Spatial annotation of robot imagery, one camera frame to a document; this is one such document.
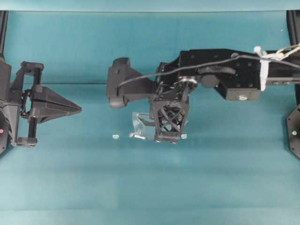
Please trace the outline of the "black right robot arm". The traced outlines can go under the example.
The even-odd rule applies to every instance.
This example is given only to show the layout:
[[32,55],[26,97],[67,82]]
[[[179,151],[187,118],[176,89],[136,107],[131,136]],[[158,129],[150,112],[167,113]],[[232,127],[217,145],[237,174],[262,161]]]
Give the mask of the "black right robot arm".
[[189,96],[199,86],[227,101],[256,101],[268,85],[300,82],[300,56],[286,51],[261,53],[229,49],[181,51],[157,68],[149,98],[156,142],[177,143],[189,111]]

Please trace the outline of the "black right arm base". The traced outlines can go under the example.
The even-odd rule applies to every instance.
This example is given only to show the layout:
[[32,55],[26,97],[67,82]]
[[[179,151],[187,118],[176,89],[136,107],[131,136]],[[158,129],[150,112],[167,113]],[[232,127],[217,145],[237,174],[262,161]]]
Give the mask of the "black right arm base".
[[300,158],[300,105],[286,118],[287,138],[290,152]]

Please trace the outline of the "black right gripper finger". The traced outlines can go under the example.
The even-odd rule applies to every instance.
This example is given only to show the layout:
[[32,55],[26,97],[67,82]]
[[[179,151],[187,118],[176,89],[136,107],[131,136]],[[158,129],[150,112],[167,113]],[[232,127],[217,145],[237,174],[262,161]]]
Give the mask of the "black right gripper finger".
[[184,101],[173,101],[167,105],[168,122],[171,126],[167,135],[168,142],[177,143],[180,141],[188,111],[189,104]]
[[172,142],[172,136],[168,129],[163,127],[164,125],[169,125],[167,119],[167,114],[165,112],[165,105],[167,101],[159,100],[150,102],[150,113],[154,119],[155,123],[155,135],[154,140],[156,142]]

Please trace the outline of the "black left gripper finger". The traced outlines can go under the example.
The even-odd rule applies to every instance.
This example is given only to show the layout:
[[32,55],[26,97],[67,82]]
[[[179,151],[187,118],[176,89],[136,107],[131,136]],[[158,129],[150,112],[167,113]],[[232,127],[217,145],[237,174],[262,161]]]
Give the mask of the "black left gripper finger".
[[46,103],[47,106],[58,110],[82,110],[80,106],[42,85],[34,86],[33,100],[40,103]]
[[30,109],[30,118],[37,120],[37,123],[44,123],[49,120],[78,114],[82,108],[77,105],[57,105],[53,103],[33,103]]

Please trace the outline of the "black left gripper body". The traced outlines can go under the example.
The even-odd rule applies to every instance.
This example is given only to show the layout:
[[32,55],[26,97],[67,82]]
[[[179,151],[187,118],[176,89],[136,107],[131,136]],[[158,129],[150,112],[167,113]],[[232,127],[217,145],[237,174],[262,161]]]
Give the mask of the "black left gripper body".
[[[24,77],[33,77],[33,85],[41,84],[41,75],[44,70],[42,63],[26,62],[21,63],[21,68],[17,71],[16,77],[9,85],[8,100],[6,101],[6,121],[8,122],[8,134],[12,146],[35,147],[38,140],[36,138],[37,120],[30,118],[26,112],[26,101],[28,96],[33,95],[34,89],[23,90]],[[28,137],[18,137],[18,126],[20,118],[29,121]]]

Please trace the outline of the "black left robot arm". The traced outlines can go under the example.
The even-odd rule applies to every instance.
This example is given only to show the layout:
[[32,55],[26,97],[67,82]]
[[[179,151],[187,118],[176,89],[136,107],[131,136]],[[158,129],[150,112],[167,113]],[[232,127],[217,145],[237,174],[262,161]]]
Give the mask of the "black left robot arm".
[[37,125],[78,114],[82,108],[41,84],[44,65],[21,63],[11,80],[11,65],[5,62],[4,43],[8,11],[0,12],[0,152],[9,145],[33,148]]

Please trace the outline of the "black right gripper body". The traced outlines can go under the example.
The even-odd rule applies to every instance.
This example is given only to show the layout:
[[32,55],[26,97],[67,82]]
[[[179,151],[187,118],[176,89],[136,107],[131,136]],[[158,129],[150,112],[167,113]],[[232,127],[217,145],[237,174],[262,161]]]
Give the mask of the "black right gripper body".
[[152,101],[184,101],[189,103],[189,95],[199,83],[199,68],[193,66],[180,67],[179,60],[161,62],[156,70],[154,95]]

